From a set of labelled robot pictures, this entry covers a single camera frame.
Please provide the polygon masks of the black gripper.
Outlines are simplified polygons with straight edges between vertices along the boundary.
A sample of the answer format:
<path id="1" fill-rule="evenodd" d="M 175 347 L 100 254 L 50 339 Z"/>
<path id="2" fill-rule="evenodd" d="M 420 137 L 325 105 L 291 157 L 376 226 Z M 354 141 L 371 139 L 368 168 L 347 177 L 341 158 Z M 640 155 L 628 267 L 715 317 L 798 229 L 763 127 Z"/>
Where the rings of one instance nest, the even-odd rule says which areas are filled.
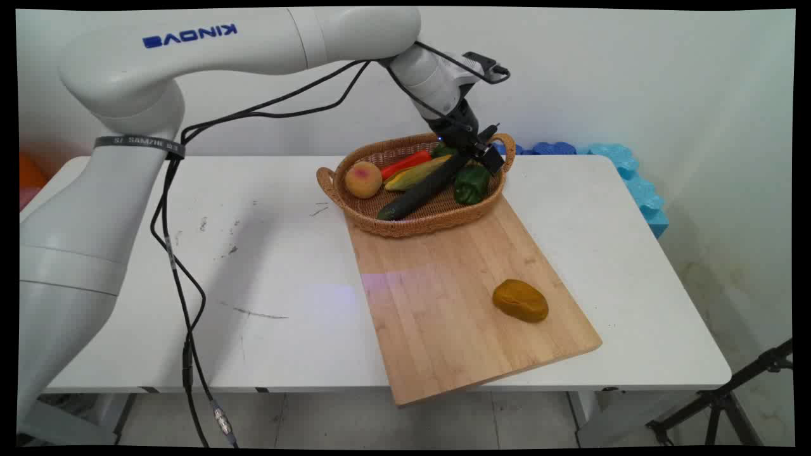
<path id="1" fill-rule="evenodd" d="M 446 147 L 467 150 L 474 148 L 476 144 L 483 146 L 474 152 L 472 160 L 481 165 L 490 175 L 498 174 L 504 167 L 505 159 L 499 153 L 498 148 L 489 146 L 499 126 L 490 125 L 478 133 L 478 119 L 466 98 L 461 98 L 457 106 L 444 117 L 427 118 L 426 123 Z"/>

